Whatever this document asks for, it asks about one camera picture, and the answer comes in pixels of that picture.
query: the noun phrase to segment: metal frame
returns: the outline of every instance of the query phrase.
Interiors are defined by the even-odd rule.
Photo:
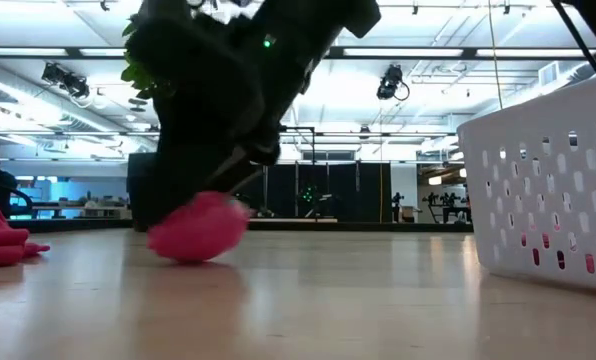
[[[99,54],[86,55],[87,51],[95,51]],[[403,47],[403,46],[332,46],[329,49],[325,59],[328,60],[457,60],[457,61],[494,61],[493,55],[479,54],[479,50],[492,51],[487,47]],[[530,51],[579,51],[578,48],[556,48],[556,47],[500,47],[496,49],[499,52],[507,50],[530,50]],[[43,46],[0,46],[0,59],[41,59],[41,60],[124,60],[124,48],[118,47],[43,47]],[[367,55],[350,55],[354,51],[366,51]],[[403,55],[392,54],[389,52],[405,52]],[[450,55],[447,52],[454,51],[456,54]],[[543,55],[543,56],[508,56],[498,55],[498,61],[585,61],[582,53],[580,56],[562,56],[562,55]]]

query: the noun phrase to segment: wooden floor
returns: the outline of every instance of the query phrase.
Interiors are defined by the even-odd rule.
[[[250,233],[203,267],[128,230],[0,269],[0,359],[596,359],[596,294],[486,275],[463,235]]]

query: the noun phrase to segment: ceiling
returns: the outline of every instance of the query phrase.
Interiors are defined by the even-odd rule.
[[[369,47],[480,47],[490,48],[492,38],[486,0],[378,1],[382,20],[363,39],[343,31],[337,46]],[[492,0],[492,20],[499,48],[576,48],[572,36],[547,0],[511,0],[505,14],[504,0]],[[122,47],[122,30],[129,15],[140,5],[136,0],[107,0],[103,11],[98,0],[0,0],[0,46],[9,47]],[[226,18],[244,11],[255,13],[258,4],[245,10],[223,4],[216,17]],[[591,48],[596,39],[575,9],[568,8],[575,24]],[[47,60],[0,59],[0,70],[51,96],[67,101],[59,89],[44,89],[41,74]],[[136,95],[120,80],[124,60],[61,60],[59,63],[87,77],[99,94],[77,104],[78,114],[92,122],[104,119],[117,129],[144,130],[158,124],[151,105],[134,113],[128,100]],[[376,89],[387,67],[397,63],[406,74],[411,96],[405,102],[379,101]],[[538,71],[551,61],[499,61],[498,75],[503,99],[535,88]],[[562,61],[561,70],[583,64]],[[493,61],[324,60],[313,74],[307,94],[294,103],[294,114],[285,116],[291,125],[315,126],[321,131],[357,131],[370,125],[372,131],[453,132],[457,125],[486,113],[498,104],[496,68]]]

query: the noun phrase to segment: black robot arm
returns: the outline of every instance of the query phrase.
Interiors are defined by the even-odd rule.
[[[158,151],[145,185],[132,187],[151,195],[130,194],[146,226],[199,191],[233,192],[275,164],[280,121],[333,41],[343,28],[362,37],[380,20],[375,0],[266,0],[253,18],[228,24],[190,10],[185,0],[144,0],[126,44],[173,89],[153,94]]]

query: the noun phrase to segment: white plastic laundry basket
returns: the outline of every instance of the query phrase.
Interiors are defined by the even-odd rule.
[[[458,134],[480,263],[596,288],[596,79]]]

